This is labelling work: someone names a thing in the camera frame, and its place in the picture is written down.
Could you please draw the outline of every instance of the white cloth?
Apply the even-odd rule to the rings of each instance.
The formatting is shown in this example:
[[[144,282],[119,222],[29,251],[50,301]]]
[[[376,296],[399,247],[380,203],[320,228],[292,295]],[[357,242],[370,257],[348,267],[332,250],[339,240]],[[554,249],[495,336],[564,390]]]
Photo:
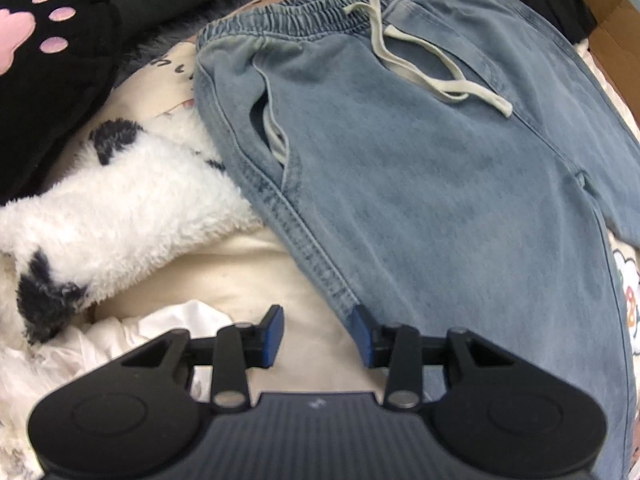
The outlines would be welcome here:
[[[43,396],[172,328],[186,328],[192,337],[205,337],[229,324],[225,314],[199,301],[188,301],[142,318],[119,321],[110,317],[84,328],[69,327],[32,356],[0,349],[0,478],[31,479],[41,474],[28,446],[26,421]],[[191,389],[194,397],[207,397],[209,380],[210,369],[197,367]]]

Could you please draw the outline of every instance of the cardboard box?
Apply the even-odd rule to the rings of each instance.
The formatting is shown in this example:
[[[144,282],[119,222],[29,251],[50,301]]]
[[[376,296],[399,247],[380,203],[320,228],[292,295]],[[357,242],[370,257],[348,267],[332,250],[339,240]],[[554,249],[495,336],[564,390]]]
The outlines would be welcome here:
[[[598,20],[591,53],[640,123],[640,12],[628,0],[585,1]]]

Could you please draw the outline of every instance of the cartoon print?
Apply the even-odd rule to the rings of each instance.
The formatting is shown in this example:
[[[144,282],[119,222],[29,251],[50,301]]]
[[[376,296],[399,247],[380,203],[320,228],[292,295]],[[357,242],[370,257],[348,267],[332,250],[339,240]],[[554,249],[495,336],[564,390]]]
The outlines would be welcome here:
[[[168,57],[161,57],[159,59],[154,59],[153,61],[150,61],[149,65],[161,67],[161,66],[171,65],[171,63],[173,63],[173,61]],[[177,65],[174,68],[174,72],[177,74],[184,73],[184,63],[180,63],[179,65]],[[189,76],[189,81],[192,81],[192,80],[193,80],[193,73]]]
[[[632,465],[640,460],[640,415],[636,415],[636,421],[634,423],[634,443],[633,443],[633,455],[631,457]]]
[[[626,301],[626,325],[631,336],[631,348],[634,354],[640,354],[640,274],[636,261],[626,259],[619,251],[613,251],[618,267],[618,275],[622,282],[622,290]]]
[[[49,0],[31,0],[34,5]],[[59,7],[49,14],[52,22],[64,22],[76,15],[72,7]],[[14,53],[36,30],[36,18],[30,12],[11,12],[0,9],[0,76],[7,73],[14,63]],[[44,54],[62,52],[69,46],[65,38],[53,36],[40,44],[40,51]]]

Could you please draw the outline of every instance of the black cat paw plush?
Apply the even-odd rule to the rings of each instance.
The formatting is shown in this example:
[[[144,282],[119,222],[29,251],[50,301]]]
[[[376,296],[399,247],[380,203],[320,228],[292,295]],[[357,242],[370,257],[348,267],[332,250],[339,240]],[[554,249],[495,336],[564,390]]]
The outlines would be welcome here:
[[[0,205],[34,194],[107,99],[120,28],[110,0],[0,0]]]

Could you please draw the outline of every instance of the white drawstring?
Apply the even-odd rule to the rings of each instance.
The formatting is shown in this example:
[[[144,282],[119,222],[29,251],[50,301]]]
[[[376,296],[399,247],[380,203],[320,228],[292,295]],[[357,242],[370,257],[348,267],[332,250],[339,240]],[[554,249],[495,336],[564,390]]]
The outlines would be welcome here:
[[[469,94],[471,94],[498,109],[505,117],[510,117],[513,112],[513,105],[511,105],[510,102],[503,97],[500,97],[495,92],[467,80],[465,75],[462,73],[462,70],[460,70],[460,67],[458,67],[456,63],[437,46],[421,38],[416,38],[415,36],[406,34],[401,30],[398,30],[393,25],[387,25],[383,30],[380,0],[369,0],[369,4],[356,2],[344,7],[344,12],[349,14],[355,9],[364,9],[368,12],[371,23],[371,45],[373,47],[373,53],[389,70],[395,72],[400,77],[403,77],[408,81],[420,85],[444,103],[459,103],[460,101],[464,101],[469,97]],[[385,45],[384,36],[420,45],[437,56],[438,59],[441,60],[441,62],[443,62],[449,69],[454,78],[447,81],[427,76],[410,61],[390,52]]]

